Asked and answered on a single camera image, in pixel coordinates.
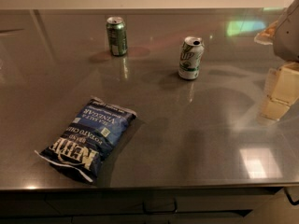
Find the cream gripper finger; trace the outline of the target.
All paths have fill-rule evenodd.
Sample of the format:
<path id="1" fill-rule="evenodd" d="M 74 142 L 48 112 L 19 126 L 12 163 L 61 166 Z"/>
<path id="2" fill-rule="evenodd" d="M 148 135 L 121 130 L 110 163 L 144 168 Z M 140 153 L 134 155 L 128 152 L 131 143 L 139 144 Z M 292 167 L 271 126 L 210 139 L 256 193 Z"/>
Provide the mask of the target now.
<path id="1" fill-rule="evenodd" d="M 272 45 L 278 22 L 274 21 L 254 37 L 254 41 L 262 45 Z"/>
<path id="2" fill-rule="evenodd" d="M 268 71 L 260 115 L 280 120 L 299 99 L 299 63 L 284 63 Z"/>

